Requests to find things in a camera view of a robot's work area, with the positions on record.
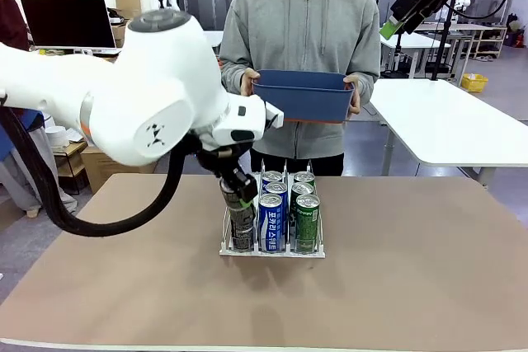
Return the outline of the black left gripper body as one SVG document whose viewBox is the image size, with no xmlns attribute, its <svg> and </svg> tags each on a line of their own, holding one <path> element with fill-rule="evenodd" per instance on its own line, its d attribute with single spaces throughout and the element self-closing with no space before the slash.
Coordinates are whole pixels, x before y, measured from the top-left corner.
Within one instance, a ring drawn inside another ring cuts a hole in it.
<svg viewBox="0 0 528 352">
<path fill-rule="evenodd" d="M 226 181 L 250 181 L 252 176 L 240 165 L 240 157 L 249 151 L 252 143 L 236 143 L 213 151 L 199 149 L 196 157 L 200 165 Z"/>
</svg>

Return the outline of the person's right hand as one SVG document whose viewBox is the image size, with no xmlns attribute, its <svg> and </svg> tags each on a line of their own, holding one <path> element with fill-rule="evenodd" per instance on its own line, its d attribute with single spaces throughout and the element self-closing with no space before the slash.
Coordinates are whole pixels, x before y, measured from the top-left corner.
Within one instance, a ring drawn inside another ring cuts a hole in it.
<svg viewBox="0 0 528 352">
<path fill-rule="evenodd" d="M 253 83 L 260 78 L 260 74 L 252 68 L 246 68 L 241 76 L 240 94 L 251 96 L 253 94 Z"/>
</svg>

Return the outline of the person's left hand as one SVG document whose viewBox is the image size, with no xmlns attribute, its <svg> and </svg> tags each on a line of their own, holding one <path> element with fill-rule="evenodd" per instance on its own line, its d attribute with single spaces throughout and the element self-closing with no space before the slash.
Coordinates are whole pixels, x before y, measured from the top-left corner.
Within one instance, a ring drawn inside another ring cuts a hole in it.
<svg viewBox="0 0 528 352">
<path fill-rule="evenodd" d="M 347 111 L 347 119 L 349 120 L 353 115 L 359 115 L 361 112 L 361 95 L 360 95 L 360 81 L 356 75 L 350 74 L 343 79 L 346 89 L 352 89 L 353 95 Z"/>
</svg>

